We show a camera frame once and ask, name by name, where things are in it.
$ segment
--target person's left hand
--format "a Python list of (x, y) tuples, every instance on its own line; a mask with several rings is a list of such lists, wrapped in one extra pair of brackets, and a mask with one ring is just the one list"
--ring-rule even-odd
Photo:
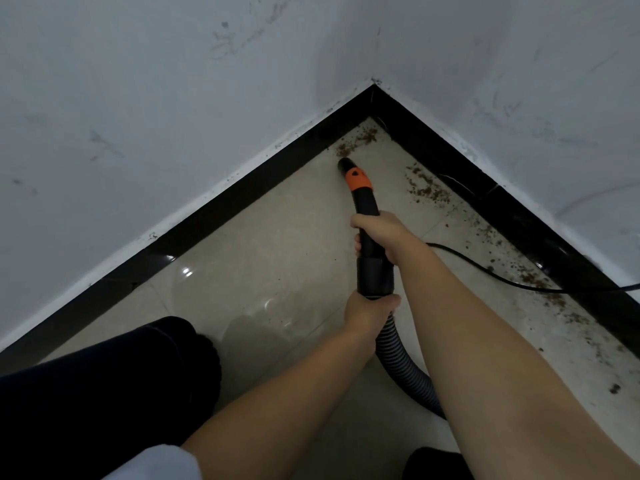
[(371, 300), (354, 291), (344, 309), (345, 329), (363, 333), (367, 339), (375, 340), (388, 316), (400, 305), (400, 296), (390, 294)]

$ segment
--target black power cord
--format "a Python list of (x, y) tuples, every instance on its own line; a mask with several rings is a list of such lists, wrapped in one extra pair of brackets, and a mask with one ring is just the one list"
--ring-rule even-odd
[(538, 293), (556, 293), (556, 294), (572, 294), (572, 293), (611, 293), (611, 292), (615, 292), (615, 291), (634, 291), (634, 290), (640, 290), (640, 283), (635, 284), (635, 285), (629, 285), (629, 286), (622, 286), (622, 287), (617, 287), (617, 286), (613, 286), (613, 287), (601, 287), (601, 288), (565, 288), (565, 289), (554, 289), (554, 288), (536, 288), (535, 286), (527, 286), (527, 285), (523, 285), (520, 283), (516, 283), (513, 281), (510, 281), (506, 278), (503, 278), (495, 273), (493, 273), (492, 271), (489, 271), (487, 268), (485, 268), (484, 266), (476, 263), (473, 259), (468, 258), (467, 256), (465, 256), (462, 253), (457, 252), (456, 250), (453, 250), (451, 248), (448, 248), (446, 246), (443, 246), (442, 244), (436, 244), (434, 242), (427, 242), (426, 243), (427, 246), (429, 246), (430, 248), (436, 248), (436, 249), (441, 249), (443, 251), (446, 251), (448, 253), (453, 254), (454, 256), (458, 256), (460, 259), (464, 259), (465, 261), (467, 261), (471, 266), (475, 266), (476, 268), (478, 268), (480, 271), (482, 271), (483, 273), (488, 274), (489, 276), (492, 276), (493, 278), (495, 278), (498, 281), (501, 281), (503, 283), (507, 283), (508, 285), (511, 286), (515, 286), (516, 288), (521, 288), (523, 290), (528, 290), (528, 291), (537, 291)]

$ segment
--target skirting board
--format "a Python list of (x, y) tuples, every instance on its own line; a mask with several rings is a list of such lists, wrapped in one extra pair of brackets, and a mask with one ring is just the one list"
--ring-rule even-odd
[[(274, 188), (368, 116), (465, 199), (560, 287), (615, 286), (596, 266), (393, 97), (372, 85), (151, 242), (0, 353), (0, 375), (34, 365)], [(640, 356), (640, 303), (623, 292), (572, 295)]]

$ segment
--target ribbed hose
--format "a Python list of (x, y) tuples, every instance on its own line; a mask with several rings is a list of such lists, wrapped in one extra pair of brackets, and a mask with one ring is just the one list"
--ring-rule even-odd
[(376, 355), (400, 389), (416, 403), (446, 419), (431, 378), (414, 364), (404, 350), (393, 315), (389, 315), (387, 323), (376, 339)]

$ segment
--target black nozzle tip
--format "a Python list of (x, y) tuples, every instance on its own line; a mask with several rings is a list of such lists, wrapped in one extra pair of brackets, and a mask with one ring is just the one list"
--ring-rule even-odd
[(338, 169), (340, 170), (343, 177), (350, 169), (356, 167), (357, 165), (350, 158), (344, 157), (341, 158), (340, 161), (338, 161)]

